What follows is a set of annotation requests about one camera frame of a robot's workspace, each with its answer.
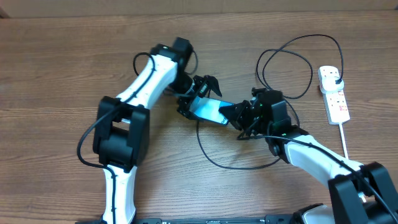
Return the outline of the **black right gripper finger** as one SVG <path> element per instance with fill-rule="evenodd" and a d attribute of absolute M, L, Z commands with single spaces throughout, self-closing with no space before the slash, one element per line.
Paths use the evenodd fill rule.
<path fill-rule="evenodd" d="M 219 112 L 229 121 L 243 121 L 251 117 L 249 109 L 249 102 L 247 100 L 241 103 L 236 103 L 229 106 L 222 106 L 219 108 Z"/>
<path fill-rule="evenodd" d="M 258 123 L 258 120 L 255 120 L 247 129 L 245 129 L 243 132 L 241 132 L 236 139 L 239 140 L 243 138 L 245 135 L 250 134 L 252 131 L 252 128 Z"/>

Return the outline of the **blue Samsung Galaxy smartphone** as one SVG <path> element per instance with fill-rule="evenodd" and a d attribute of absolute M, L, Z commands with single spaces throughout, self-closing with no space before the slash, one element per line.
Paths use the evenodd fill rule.
<path fill-rule="evenodd" d="M 227 125 L 229 121 L 219 112 L 219 109 L 221 107 L 231 105 L 233 105 L 233 103 L 227 101 L 221 101 L 207 97 L 200 98 L 197 96 L 191 104 L 189 111 L 201 119 Z"/>

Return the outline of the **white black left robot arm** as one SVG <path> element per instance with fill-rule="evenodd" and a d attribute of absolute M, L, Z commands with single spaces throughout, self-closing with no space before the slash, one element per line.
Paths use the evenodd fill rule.
<path fill-rule="evenodd" d="M 157 44 L 133 83 L 112 98 L 101 99 L 94 125 L 93 151 L 106 180 L 106 208 L 100 223 L 132 223 L 136 215 L 134 186 L 138 166 L 150 141 L 150 109 L 170 88 L 177 96 L 177 111 L 187 119 L 227 125 L 219 113 L 224 102 L 206 97 L 221 91 L 215 77 L 191 76 L 186 72 L 194 49 L 178 37 L 172 46 Z"/>

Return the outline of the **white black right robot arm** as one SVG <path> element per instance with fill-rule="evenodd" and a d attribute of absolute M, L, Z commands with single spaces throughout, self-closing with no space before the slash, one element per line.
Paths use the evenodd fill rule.
<path fill-rule="evenodd" d="M 387 169 L 347 159 L 293 125 L 282 92 L 252 89 L 251 101 L 222 106 L 219 112 L 241 131 L 239 140 L 265 139 L 274 156 L 328 189 L 330 207 L 301 208 L 291 223 L 397 223 L 397 190 Z"/>

